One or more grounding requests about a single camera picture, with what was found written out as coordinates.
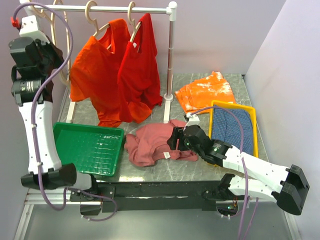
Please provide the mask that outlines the dusty pink t shirt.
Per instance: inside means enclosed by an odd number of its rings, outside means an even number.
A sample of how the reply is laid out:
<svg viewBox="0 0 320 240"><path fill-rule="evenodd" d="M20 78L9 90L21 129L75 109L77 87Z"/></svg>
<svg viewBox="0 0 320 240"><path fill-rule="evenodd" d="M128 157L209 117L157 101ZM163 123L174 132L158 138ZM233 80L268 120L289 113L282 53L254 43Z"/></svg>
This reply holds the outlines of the dusty pink t shirt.
<svg viewBox="0 0 320 240"><path fill-rule="evenodd" d="M127 134L124 144L128 160L137 167L149 167L162 159L195 162L198 156L190 151L171 150L167 140L174 127L183 127L186 123L172 119L169 123L149 123L139 128L135 134Z"/></svg>

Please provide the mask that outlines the green plastic tray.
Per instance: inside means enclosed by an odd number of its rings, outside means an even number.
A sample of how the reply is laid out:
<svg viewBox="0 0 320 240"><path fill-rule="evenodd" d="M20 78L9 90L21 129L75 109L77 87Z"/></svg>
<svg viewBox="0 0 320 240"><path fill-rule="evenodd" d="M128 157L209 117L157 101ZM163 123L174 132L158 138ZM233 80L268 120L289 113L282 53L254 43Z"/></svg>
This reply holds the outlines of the green plastic tray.
<svg viewBox="0 0 320 240"><path fill-rule="evenodd" d="M123 129L57 122L53 135L63 165L74 164L84 174L112 177L116 173L123 152Z"/></svg>

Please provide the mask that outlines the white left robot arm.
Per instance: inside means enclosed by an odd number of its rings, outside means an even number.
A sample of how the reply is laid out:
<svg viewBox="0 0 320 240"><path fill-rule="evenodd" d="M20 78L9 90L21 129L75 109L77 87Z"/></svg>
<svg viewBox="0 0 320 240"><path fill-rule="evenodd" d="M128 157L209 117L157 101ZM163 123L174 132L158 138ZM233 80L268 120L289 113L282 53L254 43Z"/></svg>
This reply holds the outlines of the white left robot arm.
<svg viewBox="0 0 320 240"><path fill-rule="evenodd" d="M62 164L55 145L52 78L66 64L62 51L51 41L31 37L16 38L8 46L15 62L11 94L24 121L29 152L21 184L42 192L72 189L88 201L96 200L100 189L95 177L78 172L73 163Z"/></svg>

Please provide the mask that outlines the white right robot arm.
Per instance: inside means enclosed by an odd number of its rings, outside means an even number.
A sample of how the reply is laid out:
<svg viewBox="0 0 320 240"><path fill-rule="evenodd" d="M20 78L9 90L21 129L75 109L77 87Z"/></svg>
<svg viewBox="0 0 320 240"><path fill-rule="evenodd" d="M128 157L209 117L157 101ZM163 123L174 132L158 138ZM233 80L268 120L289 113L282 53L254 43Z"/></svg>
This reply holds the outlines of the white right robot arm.
<svg viewBox="0 0 320 240"><path fill-rule="evenodd" d="M210 139L198 125L174 127L166 143L171 150L191 150L209 164L247 174L248 179L226 174L218 188L222 198L248 194L274 202L289 214L302 214L310 185L299 166L264 161L227 142Z"/></svg>

